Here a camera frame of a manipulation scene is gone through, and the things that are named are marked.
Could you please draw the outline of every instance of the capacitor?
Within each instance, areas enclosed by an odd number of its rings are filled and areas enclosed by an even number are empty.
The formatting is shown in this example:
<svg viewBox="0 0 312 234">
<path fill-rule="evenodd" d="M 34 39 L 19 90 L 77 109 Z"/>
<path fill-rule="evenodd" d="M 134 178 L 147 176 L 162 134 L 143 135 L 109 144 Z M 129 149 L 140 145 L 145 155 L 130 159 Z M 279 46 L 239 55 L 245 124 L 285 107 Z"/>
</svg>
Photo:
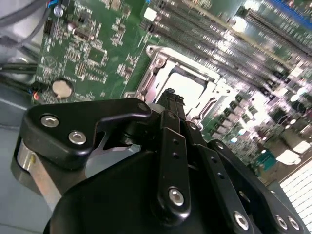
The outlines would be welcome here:
<svg viewBox="0 0 312 234">
<path fill-rule="evenodd" d="M 62 79 L 53 82 L 52 90 L 58 99 L 68 98 L 73 91 L 70 83 Z"/>
<path fill-rule="evenodd" d="M 254 121 L 252 121 L 248 115 L 243 115 L 242 119 L 244 121 L 244 123 L 247 125 L 247 127 L 251 128 L 254 126 Z"/>
<path fill-rule="evenodd" d="M 260 139 L 263 140 L 263 141 L 265 141 L 265 140 L 268 139 L 267 136 L 264 134 L 264 132 L 261 131 L 261 130 L 258 130 L 258 131 L 257 131 L 257 134 L 258 134 L 258 136 L 260 137 Z"/>
<path fill-rule="evenodd" d="M 295 110 L 296 112 L 301 113 L 302 115 L 304 115 L 307 111 L 307 108 L 305 107 L 305 105 L 299 101 L 294 101 L 291 103 L 291 107 L 293 110 Z"/>
<path fill-rule="evenodd" d="M 307 89 L 305 87 L 302 87 L 299 84 L 296 84 L 293 88 L 292 88 L 298 95 L 303 95 L 304 93 L 307 92 Z"/>
<path fill-rule="evenodd" d="M 72 32 L 75 29 L 75 25 L 73 23 L 67 24 L 67 31 Z"/>
<path fill-rule="evenodd" d="M 61 6 L 57 5 L 57 6 L 55 6 L 54 9 L 53 9 L 53 13 L 54 13 L 54 15 L 55 15 L 56 17 L 60 18 L 60 17 L 63 16 L 64 11 L 63 11 L 63 9 L 62 9 Z"/>
</svg>

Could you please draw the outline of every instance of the electronic component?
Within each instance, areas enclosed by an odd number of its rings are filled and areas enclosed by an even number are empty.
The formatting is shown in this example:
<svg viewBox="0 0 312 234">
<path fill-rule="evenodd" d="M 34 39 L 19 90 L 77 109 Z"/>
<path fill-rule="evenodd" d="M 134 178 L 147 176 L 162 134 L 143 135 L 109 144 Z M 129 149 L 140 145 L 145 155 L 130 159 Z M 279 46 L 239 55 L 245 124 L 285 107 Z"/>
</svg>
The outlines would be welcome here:
<svg viewBox="0 0 312 234">
<path fill-rule="evenodd" d="M 254 125 L 255 125 L 254 121 L 251 120 L 247 114 L 244 114 L 244 115 L 242 116 L 242 120 L 244 121 L 244 123 L 246 124 L 246 126 L 249 127 L 249 128 L 252 128 L 252 127 L 254 127 Z"/>
<path fill-rule="evenodd" d="M 290 128 L 286 129 L 281 136 L 289 145 L 289 147 L 299 154 L 303 154 L 311 147 L 308 142 L 304 141 L 300 136 L 297 135 L 296 132 Z"/>
<path fill-rule="evenodd" d="M 73 30 L 73 35 L 75 38 L 82 40 L 82 41 L 87 41 L 89 39 L 91 39 L 91 40 L 93 39 L 91 32 L 86 28 L 75 28 Z"/>
<path fill-rule="evenodd" d="M 78 22 L 87 24 L 89 23 L 90 17 L 91 17 L 91 14 L 89 12 L 81 11 L 79 13 Z"/>
<path fill-rule="evenodd" d="M 113 10 L 117 11 L 117 10 L 119 10 L 120 5 L 121 5 L 120 0 L 112 0 L 111 8 L 112 8 Z"/>
<path fill-rule="evenodd" d="M 305 105 L 299 101 L 294 101 L 291 103 L 291 107 L 298 113 L 304 115 L 307 112 Z"/>
<path fill-rule="evenodd" d="M 53 13 L 54 13 L 54 15 L 55 15 L 56 17 L 60 18 L 60 17 L 63 16 L 64 11 L 63 11 L 63 9 L 62 9 L 61 6 L 56 5 L 56 6 L 54 7 L 54 9 L 53 9 Z"/>
<path fill-rule="evenodd" d="M 45 23 L 44 34 L 53 36 L 54 28 L 55 28 L 55 22 L 51 19 L 48 19 L 47 22 Z"/>
<path fill-rule="evenodd" d="M 53 82 L 52 90 L 58 99 L 68 98 L 73 92 L 73 89 L 69 81 L 62 79 Z"/>
</svg>

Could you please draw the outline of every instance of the black linkage arm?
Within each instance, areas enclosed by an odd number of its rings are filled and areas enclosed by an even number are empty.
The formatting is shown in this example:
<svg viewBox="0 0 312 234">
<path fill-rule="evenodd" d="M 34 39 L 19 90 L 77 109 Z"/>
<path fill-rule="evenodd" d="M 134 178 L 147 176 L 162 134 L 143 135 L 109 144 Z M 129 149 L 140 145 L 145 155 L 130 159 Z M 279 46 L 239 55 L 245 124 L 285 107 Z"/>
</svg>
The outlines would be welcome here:
<svg viewBox="0 0 312 234">
<path fill-rule="evenodd" d="M 152 111 L 138 99 L 121 99 L 26 113 L 13 161 L 53 210 L 45 233 L 303 233 L 225 144 L 204 141 L 186 119 L 182 97 L 167 90 L 158 104 Z M 89 157 L 132 144 L 141 151 L 83 177 Z"/>
</svg>

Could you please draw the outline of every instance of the screw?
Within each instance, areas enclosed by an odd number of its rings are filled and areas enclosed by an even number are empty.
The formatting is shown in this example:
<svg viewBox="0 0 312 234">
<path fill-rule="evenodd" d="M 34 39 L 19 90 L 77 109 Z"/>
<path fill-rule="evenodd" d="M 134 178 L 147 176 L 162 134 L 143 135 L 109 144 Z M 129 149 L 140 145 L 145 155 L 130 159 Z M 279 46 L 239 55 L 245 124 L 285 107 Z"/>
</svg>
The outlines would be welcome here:
<svg viewBox="0 0 312 234">
<path fill-rule="evenodd" d="M 59 125 L 59 120 L 54 116 L 44 116 L 41 118 L 43 126 L 48 128 L 55 128 Z"/>
<path fill-rule="evenodd" d="M 288 227 L 287 227 L 287 224 L 285 223 L 285 221 L 278 215 L 275 215 L 276 217 L 276 220 L 278 222 L 278 224 L 284 229 L 284 230 L 287 230 Z"/>
<path fill-rule="evenodd" d="M 191 127 L 192 129 L 194 129 L 194 130 L 197 129 L 197 126 L 196 126 L 195 124 L 193 124 L 193 123 L 190 123 L 190 127 Z"/>
<path fill-rule="evenodd" d="M 175 117 L 175 115 L 174 114 L 172 114 L 171 112 L 168 112 L 168 116 L 170 117 L 170 118 L 173 118 L 173 119 L 175 119 L 176 117 Z"/>
<path fill-rule="evenodd" d="M 216 145 L 217 145 L 221 150 L 224 149 L 223 145 L 222 145 L 220 142 L 217 142 Z"/>
<path fill-rule="evenodd" d="M 68 139 L 75 145 L 83 145 L 87 137 L 82 132 L 73 131 L 69 134 Z"/>
<path fill-rule="evenodd" d="M 146 107 L 146 105 L 144 105 L 143 103 L 139 103 L 138 106 L 139 106 L 139 108 L 140 108 L 141 110 L 147 111 L 147 107 Z"/>
<path fill-rule="evenodd" d="M 162 58 L 157 58 L 155 64 L 157 67 L 162 67 L 165 64 L 165 60 Z"/>
<path fill-rule="evenodd" d="M 291 223 L 291 225 L 293 226 L 293 228 L 295 228 L 296 230 L 299 230 L 299 225 L 297 224 L 297 222 L 290 216 L 287 217 L 289 222 Z"/>
<path fill-rule="evenodd" d="M 247 219 L 238 211 L 234 212 L 234 218 L 236 223 L 245 231 L 249 229 L 249 224 Z"/>
<path fill-rule="evenodd" d="M 184 197 L 178 189 L 169 190 L 169 198 L 176 206 L 182 206 L 184 203 Z"/>
</svg>

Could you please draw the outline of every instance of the black cable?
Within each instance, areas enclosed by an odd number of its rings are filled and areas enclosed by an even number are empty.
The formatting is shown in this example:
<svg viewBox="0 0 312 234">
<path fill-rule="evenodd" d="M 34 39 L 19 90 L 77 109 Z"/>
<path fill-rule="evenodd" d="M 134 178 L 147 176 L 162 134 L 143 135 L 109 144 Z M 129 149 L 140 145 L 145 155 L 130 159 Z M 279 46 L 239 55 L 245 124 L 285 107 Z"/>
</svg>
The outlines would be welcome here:
<svg viewBox="0 0 312 234">
<path fill-rule="evenodd" d="M 37 11 L 46 3 L 47 3 L 47 0 L 35 0 L 34 2 L 25 6 L 24 8 L 0 18 L 0 29 L 6 28 L 12 24 L 15 24 L 27 18 L 29 15 Z"/>
<path fill-rule="evenodd" d="M 19 126 L 7 125 L 7 124 L 0 123 L 0 129 L 18 131 L 20 129 L 20 127 Z"/>
<path fill-rule="evenodd" d="M 34 28 L 34 30 L 31 32 L 29 36 L 24 38 L 23 40 L 14 43 L 14 44 L 1 44 L 2 46 L 5 46 L 7 48 L 20 48 L 28 43 L 31 42 L 31 40 L 35 37 L 35 35 L 40 31 L 41 27 L 44 25 L 44 23 L 47 21 L 51 9 L 46 8 L 44 11 L 44 14 L 42 16 L 42 19 L 39 21 L 38 25 Z"/>
<path fill-rule="evenodd" d="M 0 38 L 0 45 L 4 44 L 16 44 L 18 43 L 16 40 L 10 38 L 9 36 L 3 36 Z M 39 54 L 36 53 L 35 51 L 25 47 L 25 46 L 21 46 L 19 48 L 19 51 L 21 53 L 23 53 L 24 55 L 28 56 L 30 59 L 32 59 L 33 61 L 37 62 L 39 60 Z"/>
</svg>

